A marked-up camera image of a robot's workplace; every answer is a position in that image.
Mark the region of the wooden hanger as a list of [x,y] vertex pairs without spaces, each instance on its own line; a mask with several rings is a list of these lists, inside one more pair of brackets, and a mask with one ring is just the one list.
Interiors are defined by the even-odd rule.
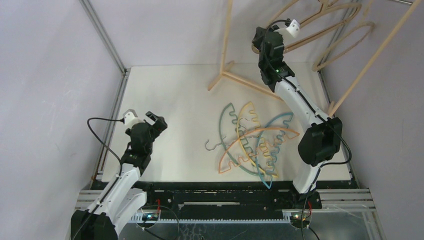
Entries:
[[[297,3],[299,0],[291,0],[289,3],[287,3],[283,8],[281,8],[277,13],[275,13],[271,19],[266,23],[266,27],[268,27],[272,22],[276,21],[277,18],[282,15],[286,10],[288,10],[291,6],[293,6],[295,3]],[[312,21],[330,13],[330,8],[334,7],[335,4],[338,2],[338,0],[319,0],[320,3],[320,9],[318,12],[314,13],[313,15],[305,18],[302,20],[299,24],[301,27],[304,27],[311,23]]]
[[373,3],[373,0],[366,0],[365,7],[361,10],[360,20],[348,31],[343,32],[341,30],[340,35],[313,62],[312,71],[319,72],[339,60],[356,48],[374,31],[376,24],[369,20],[369,13]]
[[342,27],[342,26],[348,24],[352,19],[354,19],[356,17],[356,15],[360,12],[361,8],[362,8],[362,4],[359,3],[359,2],[335,4],[335,6],[333,6],[329,9],[330,13],[328,13],[328,14],[331,14],[333,12],[340,11],[340,10],[353,10],[353,12],[350,13],[347,17],[343,17],[342,20],[340,20],[339,22],[332,24],[327,28],[323,28],[322,30],[320,30],[316,33],[313,33],[313,34],[311,34],[311,35],[309,35],[309,36],[307,36],[307,37],[305,37],[301,40],[298,40],[298,41],[296,41],[292,44],[287,45],[284,48],[284,53],[288,53],[288,52],[291,52],[293,50],[296,50],[296,49],[298,49],[298,48],[300,48],[300,47],[302,47],[302,46],[304,46],[304,45],[306,45],[306,44],[308,44],[312,41],[315,41],[315,40],[325,36],[326,34],[338,29],[339,27]]

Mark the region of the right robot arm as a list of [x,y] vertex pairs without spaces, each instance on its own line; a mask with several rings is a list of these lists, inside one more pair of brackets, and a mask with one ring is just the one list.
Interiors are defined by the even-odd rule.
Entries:
[[343,124],[321,110],[301,87],[283,60],[284,39],[277,29],[276,25],[257,27],[252,44],[259,52],[262,81],[286,103],[304,131],[297,146],[303,164],[292,182],[295,191],[289,194],[289,203],[302,208],[309,201],[307,192],[315,188],[319,169],[340,150]]

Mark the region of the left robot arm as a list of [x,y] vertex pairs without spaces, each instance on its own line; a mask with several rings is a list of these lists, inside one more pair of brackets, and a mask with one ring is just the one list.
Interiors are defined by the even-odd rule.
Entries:
[[154,192],[144,189],[134,195],[129,191],[151,161],[153,143],[167,129],[165,118],[150,111],[145,114],[153,123],[138,118],[133,109],[120,119],[130,140],[114,178],[85,209],[76,210],[70,221],[72,240],[117,240],[124,226],[141,207],[149,209],[156,203]]

